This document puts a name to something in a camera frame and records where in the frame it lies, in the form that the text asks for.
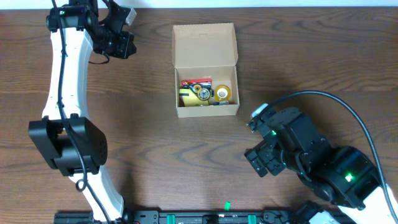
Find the clear yellow tape roll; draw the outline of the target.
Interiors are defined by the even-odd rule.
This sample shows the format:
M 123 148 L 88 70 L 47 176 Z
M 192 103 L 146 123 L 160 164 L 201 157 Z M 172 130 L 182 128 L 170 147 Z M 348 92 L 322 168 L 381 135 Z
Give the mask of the clear yellow tape roll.
M 228 101 L 231 97 L 231 90 L 226 85 L 218 85 L 214 90 L 216 101 Z

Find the black gold correction tape dispenser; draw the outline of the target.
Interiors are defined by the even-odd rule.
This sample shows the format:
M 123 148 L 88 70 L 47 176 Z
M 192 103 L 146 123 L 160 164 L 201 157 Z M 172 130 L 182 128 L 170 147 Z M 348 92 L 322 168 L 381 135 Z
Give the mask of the black gold correction tape dispenser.
M 185 83 L 182 87 L 191 90 L 202 101 L 206 101 L 212 96 L 211 84 L 208 82 Z

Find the brown cardboard box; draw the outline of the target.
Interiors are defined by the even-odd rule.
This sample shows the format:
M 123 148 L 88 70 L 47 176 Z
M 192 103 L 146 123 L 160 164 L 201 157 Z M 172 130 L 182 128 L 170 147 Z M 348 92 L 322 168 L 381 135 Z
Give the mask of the brown cardboard box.
M 233 23 L 175 25 L 172 28 L 172 62 L 175 73 L 175 102 L 179 118 L 235 115 L 239 91 L 236 64 L 237 40 Z M 212 79 L 208 106 L 184 107 L 182 80 Z M 226 85 L 231 90 L 229 105 L 214 106 L 214 90 Z

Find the yellow polar bear notepad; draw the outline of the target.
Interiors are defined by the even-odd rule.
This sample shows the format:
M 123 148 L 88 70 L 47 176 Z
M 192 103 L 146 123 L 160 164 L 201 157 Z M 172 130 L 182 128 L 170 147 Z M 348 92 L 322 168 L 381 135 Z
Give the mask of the yellow polar bear notepad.
M 196 96 L 181 96 L 180 97 L 184 107 L 194 107 L 194 106 L 208 106 L 208 100 L 200 100 Z

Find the yellow highlighter pen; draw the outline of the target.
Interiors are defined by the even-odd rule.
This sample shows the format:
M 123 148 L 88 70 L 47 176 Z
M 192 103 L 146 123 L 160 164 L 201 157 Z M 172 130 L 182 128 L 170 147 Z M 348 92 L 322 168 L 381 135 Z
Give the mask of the yellow highlighter pen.
M 190 96 L 191 94 L 192 94 L 191 90 L 184 89 L 184 88 L 179 89 L 179 93 L 178 93 L 179 96 Z

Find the white blue staples box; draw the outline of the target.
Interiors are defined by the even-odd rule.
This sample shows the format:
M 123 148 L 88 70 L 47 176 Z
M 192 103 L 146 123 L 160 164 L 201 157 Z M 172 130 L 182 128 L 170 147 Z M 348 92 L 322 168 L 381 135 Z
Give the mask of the white blue staples box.
M 229 101 L 217 101 L 213 103 L 214 106 L 229 105 Z

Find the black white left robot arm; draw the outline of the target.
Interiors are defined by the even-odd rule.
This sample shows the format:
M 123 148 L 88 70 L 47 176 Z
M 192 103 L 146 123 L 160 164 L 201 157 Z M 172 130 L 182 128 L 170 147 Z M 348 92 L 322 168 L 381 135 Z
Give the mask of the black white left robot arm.
M 87 216 L 58 213 L 55 223 L 134 223 L 109 176 L 106 136 L 90 121 L 86 99 L 91 54 L 127 59 L 136 52 L 133 33 L 124 30 L 136 16 L 134 8 L 114 1 L 106 7 L 100 19 L 96 1 L 69 0 L 53 6 L 46 18 L 50 90 L 41 119 L 29 123 L 28 133 L 49 167 L 68 177 L 91 207 Z

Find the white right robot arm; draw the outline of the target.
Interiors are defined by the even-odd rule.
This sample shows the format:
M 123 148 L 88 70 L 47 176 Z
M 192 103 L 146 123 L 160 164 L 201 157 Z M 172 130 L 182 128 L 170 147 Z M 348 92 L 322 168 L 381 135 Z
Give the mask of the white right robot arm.
M 248 126 L 263 140 L 244 156 L 260 177 L 288 169 L 356 223 L 393 223 L 376 166 L 353 146 L 334 146 L 298 108 L 265 111 Z

